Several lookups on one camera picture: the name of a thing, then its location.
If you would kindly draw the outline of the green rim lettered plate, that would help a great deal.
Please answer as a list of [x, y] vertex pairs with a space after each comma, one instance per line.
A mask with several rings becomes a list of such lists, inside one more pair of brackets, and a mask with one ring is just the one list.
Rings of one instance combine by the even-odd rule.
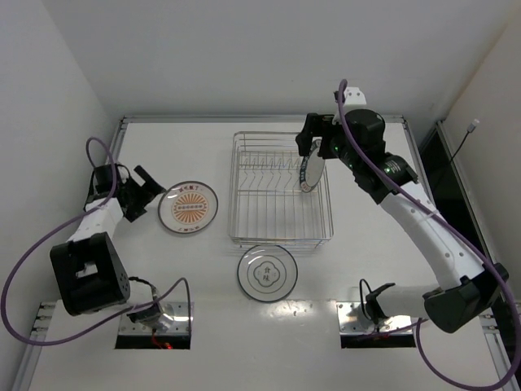
[[313, 157], [313, 143], [308, 156], [305, 156], [300, 165], [300, 189], [304, 193], [310, 193], [320, 182], [325, 168], [325, 160]]

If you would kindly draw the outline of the orange sunburst plate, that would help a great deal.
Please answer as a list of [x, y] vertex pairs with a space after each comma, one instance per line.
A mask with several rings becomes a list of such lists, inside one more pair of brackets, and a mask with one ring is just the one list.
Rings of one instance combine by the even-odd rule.
[[216, 217], [219, 201], [207, 184], [185, 181], [170, 187], [158, 203], [158, 218], [167, 231], [190, 235], [204, 230]]

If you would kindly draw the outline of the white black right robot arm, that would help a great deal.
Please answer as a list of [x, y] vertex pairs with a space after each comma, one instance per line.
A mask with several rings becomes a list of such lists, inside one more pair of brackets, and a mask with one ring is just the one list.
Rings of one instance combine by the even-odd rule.
[[355, 183], [393, 217], [435, 274], [432, 288], [399, 288], [386, 283], [366, 295], [361, 311], [374, 324], [396, 315], [431, 320], [454, 333], [489, 308], [501, 291], [495, 275], [508, 279], [506, 269], [488, 271], [477, 254], [447, 227], [428, 199], [407, 161], [386, 150], [384, 119], [360, 108], [343, 120], [309, 113], [296, 136], [306, 169], [319, 173], [327, 159], [338, 159]]

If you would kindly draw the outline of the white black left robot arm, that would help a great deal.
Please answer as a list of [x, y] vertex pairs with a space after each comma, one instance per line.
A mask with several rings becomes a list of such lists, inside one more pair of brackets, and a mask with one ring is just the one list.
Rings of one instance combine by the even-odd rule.
[[112, 173], [110, 165], [93, 169], [84, 204], [86, 215], [67, 242], [55, 245], [50, 261], [65, 310], [71, 316], [93, 314], [130, 298], [129, 276], [112, 242], [122, 220], [134, 222], [162, 187], [141, 165], [131, 174]]

